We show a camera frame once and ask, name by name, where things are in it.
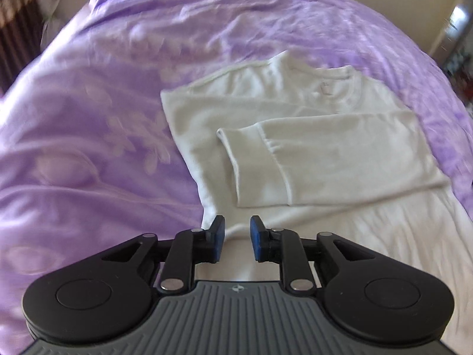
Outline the cream wooden door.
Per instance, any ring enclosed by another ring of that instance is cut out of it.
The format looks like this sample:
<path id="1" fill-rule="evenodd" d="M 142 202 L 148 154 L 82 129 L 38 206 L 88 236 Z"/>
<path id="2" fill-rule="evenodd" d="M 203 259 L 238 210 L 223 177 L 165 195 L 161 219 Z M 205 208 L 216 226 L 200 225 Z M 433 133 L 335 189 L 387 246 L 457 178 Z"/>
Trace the cream wooden door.
<path id="1" fill-rule="evenodd" d="M 450 15 L 445 19 L 443 29 L 429 50 L 429 55 L 443 65 L 463 40 L 471 27 L 472 0 L 455 0 Z"/>

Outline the dark patterned curtain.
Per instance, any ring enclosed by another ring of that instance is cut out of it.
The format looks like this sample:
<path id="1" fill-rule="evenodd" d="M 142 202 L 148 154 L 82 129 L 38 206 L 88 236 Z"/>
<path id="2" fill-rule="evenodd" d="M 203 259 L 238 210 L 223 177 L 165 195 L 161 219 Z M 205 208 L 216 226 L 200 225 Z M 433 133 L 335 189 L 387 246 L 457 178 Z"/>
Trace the dark patterned curtain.
<path id="1" fill-rule="evenodd" d="M 1 0 L 1 93 L 40 54 L 42 27 L 38 0 Z"/>

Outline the white printed sweatshirt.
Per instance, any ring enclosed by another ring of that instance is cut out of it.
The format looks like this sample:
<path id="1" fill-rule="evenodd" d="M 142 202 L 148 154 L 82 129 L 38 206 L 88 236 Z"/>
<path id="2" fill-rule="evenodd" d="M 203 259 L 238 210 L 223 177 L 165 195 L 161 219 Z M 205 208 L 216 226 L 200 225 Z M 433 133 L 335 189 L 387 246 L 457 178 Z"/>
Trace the white printed sweatshirt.
<path id="1" fill-rule="evenodd" d="M 315 69 L 282 52 L 161 95 L 172 138 L 196 181 L 202 225 L 226 220 L 211 280 L 270 280 L 249 221 L 305 238 L 328 231 L 428 272 L 455 312 L 443 341 L 472 352 L 472 220 L 419 121 L 383 83 L 350 66 Z"/>

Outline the purple floral bed cover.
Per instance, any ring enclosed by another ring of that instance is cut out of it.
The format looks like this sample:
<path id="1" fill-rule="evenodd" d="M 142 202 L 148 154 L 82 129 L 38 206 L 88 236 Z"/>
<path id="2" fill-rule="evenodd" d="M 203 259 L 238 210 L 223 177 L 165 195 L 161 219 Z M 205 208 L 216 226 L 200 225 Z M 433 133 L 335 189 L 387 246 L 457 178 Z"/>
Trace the purple floral bed cover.
<path id="1" fill-rule="evenodd" d="M 90 0 L 1 102 L 1 352 L 31 343 L 41 275 L 136 235 L 197 227 L 197 187 L 160 92 L 290 51 L 381 80 L 472 209 L 472 119 L 435 62 L 353 0 Z"/>

